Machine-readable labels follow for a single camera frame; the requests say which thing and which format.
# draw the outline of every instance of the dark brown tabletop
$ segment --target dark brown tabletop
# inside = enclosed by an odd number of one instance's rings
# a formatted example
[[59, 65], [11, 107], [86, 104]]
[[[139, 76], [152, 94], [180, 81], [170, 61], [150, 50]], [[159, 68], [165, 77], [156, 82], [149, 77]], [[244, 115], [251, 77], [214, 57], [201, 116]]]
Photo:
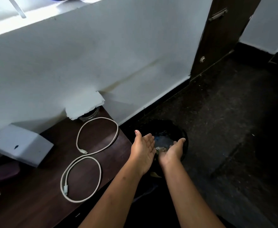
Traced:
[[[97, 117], [110, 118], [103, 107]], [[21, 168], [19, 176], [0, 187], [0, 227], [54, 227], [80, 203], [67, 201], [60, 191], [61, 175], [67, 166], [82, 155], [76, 148], [76, 138], [83, 122], [64, 119], [41, 135], [54, 144], [38, 168]], [[98, 119], [83, 127], [79, 148], [89, 153], [108, 145], [116, 132], [116, 124]], [[102, 168], [99, 188], [115, 177], [130, 155], [131, 143], [121, 130], [116, 141], [92, 157]], [[99, 168], [92, 159], [79, 162], [68, 178], [69, 197], [87, 198], [95, 190]]]

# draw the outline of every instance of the person's left arm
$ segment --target person's left arm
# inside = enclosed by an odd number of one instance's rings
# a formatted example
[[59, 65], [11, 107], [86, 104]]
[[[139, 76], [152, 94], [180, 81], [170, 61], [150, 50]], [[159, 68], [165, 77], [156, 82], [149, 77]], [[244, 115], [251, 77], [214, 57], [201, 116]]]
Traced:
[[123, 227], [138, 183], [151, 167], [156, 153], [152, 134], [142, 137], [138, 130], [135, 133], [136, 138], [128, 161], [79, 228]]

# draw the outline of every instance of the person's left hand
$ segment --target person's left hand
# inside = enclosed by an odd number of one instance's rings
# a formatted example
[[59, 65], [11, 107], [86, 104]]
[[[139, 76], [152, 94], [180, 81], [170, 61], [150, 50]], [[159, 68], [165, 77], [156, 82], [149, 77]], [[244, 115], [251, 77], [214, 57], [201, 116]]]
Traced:
[[152, 165], [156, 149], [154, 136], [147, 134], [142, 137], [139, 130], [135, 130], [136, 138], [130, 151], [130, 160], [134, 161], [141, 175], [144, 175]]

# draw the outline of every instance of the dark brown door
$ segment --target dark brown door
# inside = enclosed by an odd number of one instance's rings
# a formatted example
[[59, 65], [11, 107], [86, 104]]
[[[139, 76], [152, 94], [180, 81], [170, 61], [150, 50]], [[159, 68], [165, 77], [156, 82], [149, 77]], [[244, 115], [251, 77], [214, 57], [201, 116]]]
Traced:
[[228, 54], [238, 42], [260, 0], [213, 0], [191, 71], [192, 77]]

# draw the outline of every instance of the wall stain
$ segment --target wall stain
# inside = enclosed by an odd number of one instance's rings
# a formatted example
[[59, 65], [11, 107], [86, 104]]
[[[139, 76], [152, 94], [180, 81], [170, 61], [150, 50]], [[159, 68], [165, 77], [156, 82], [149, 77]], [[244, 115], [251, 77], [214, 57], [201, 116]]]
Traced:
[[149, 63], [148, 65], [144, 66], [143, 68], [139, 69], [138, 71], [136, 71], [135, 73], [132, 73], [131, 75], [125, 77], [125, 78], [122, 78], [121, 80], [119, 81], [116, 81], [114, 82], [113, 84], [105, 87], [104, 89], [100, 90], [99, 92], [101, 94], [104, 94], [104, 93], [108, 93], [108, 92], [111, 92], [113, 91], [117, 86], [119, 86], [120, 84], [128, 81], [128, 80], [131, 80], [133, 77], [135, 77], [136, 75], [138, 74], [141, 74], [143, 73], [144, 71], [146, 71], [147, 69], [155, 66], [157, 63], [159, 63], [161, 60], [162, 60], [163, 57], [160, 57], [160, 58], [157, 58], [156, 60], [152, 61], [151, 63]]

